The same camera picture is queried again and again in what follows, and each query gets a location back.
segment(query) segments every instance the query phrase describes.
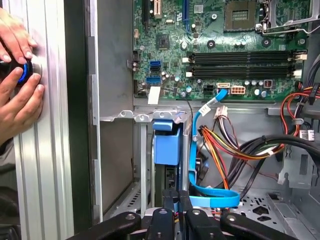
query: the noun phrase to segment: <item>hand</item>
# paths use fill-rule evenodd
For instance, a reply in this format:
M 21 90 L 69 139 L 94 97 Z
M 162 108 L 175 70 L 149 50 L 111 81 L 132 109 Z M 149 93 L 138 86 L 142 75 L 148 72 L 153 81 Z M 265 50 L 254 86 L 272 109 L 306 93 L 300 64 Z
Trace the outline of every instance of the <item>hand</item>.
M 0 8 L 0 38 L 19 64 L 25 64 L 26 58 L 32 58 L 31 47 L 37 43 L 27 33 L 22 21 L 13 18 L 6 10 Z M 11 58 L 0 43 L 0 59 L 9 63 Z
M 0 145 L 27 130 L 42 111 L 45 87 L 39 84 L 39 74 L 33 74 L 10 100 L 22 73 L 17 67 L 0 83 Z

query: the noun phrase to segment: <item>motherboard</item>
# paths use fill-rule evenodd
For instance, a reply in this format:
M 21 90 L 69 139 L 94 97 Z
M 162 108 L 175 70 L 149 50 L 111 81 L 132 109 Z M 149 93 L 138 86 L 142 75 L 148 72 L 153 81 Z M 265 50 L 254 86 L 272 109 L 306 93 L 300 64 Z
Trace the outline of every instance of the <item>motherboard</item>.
M 274 102 L 301 82 L 307 25 L 286 23 L 308 18 L 310 0 L 133 3 L 137 98 L 159 86 L 161 99 L 205 101 L 226 89 L 226 101 Z M 271 21 L 283 27 L 269 30 Z

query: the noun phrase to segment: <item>cpu socket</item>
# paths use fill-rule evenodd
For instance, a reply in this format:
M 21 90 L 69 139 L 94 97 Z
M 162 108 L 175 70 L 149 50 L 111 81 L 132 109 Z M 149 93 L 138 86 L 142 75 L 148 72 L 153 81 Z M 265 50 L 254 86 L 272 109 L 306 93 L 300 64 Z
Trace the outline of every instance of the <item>cpu socket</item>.
M 256 1 L 230 1 L 225 6 L 224 30 L 241 32 L 255 29 Z

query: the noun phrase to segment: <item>black ram slot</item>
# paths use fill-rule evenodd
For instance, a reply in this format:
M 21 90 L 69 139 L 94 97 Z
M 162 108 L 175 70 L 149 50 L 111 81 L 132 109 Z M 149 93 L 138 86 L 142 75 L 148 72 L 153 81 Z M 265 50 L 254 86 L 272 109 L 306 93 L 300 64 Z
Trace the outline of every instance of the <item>black ram slot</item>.
M 193 76 L 202 79 L 266 79 L 268 78 L 287 78 L 292 76 L 292 67 L 287 66 L 250 66 L 250 67 L 212 67 L 195 66 Z
M 253 51 L 189 53 L 195 65 L 280 64 L 288 63 L 295 56 L 293 51 Z

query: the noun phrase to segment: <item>finger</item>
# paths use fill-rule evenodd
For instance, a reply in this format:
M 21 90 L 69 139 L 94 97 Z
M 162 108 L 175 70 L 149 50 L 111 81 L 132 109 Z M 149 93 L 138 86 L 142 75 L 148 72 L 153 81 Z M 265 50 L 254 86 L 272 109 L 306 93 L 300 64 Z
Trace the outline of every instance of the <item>finger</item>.
M 0 83 L 0 107 L 4 106 L 15 89 L 18 80 L 24 71 L 20 67 L 16 67 L 10 74 Z
M 29 45 L 33 48 L 38 46 L 37 42 L 28 33 L 27 33 L 27 41 Z
M 22 22 L 12 20 L 9 24 L 9 28 L 11 29 L 13 35 L 15 36 L 15 39 L 17 40 L 20 46 L 20 49 L 23 52 L 23 55 L 27 59 L 31 59 L 32 51 L 28 43 L 28 33 L 24 25 L 22 24 Z
M 0 19 L 0 38 L 3 40 L 6 47 L 12 53 L 14 59 L 19 64 L 25 64 L 26 59 L 24 58 L 24 54 L 21 51 L 18 40 L 16 39 L 11 29 L 2 19 Z
M 38 85 L 36 87 L 33 95 L 30 97 L 28 102 L 15 116 L 14 118 L 15 122 L 24 123 L 35 114 L 40 104 L 42 103 L 44 88 L 45 87 L 43 85 Z
M 39 83 L 40 75 L 33 74 L 20 89 L 19 93 L 5 105 L 9 111 L 18 113 L 29 101 Z
M 33 115 L 23 123 L 23 125 L 25 127 L 27 127 L 27 128 L 30 127 L 32 124 L 34 124 L 38 120 L 38 118 L 40 117 L 40 114 L 42 112 L 43 105 L 44 105 L 44 103 L 43 103 L 43 101 L 41 101 L 40 105 L 38 106 L 36 111 L 33 113 Z
M 10 63 L 12 60 L 1 42 L 0 42 L 0 59 L 6 63 Z

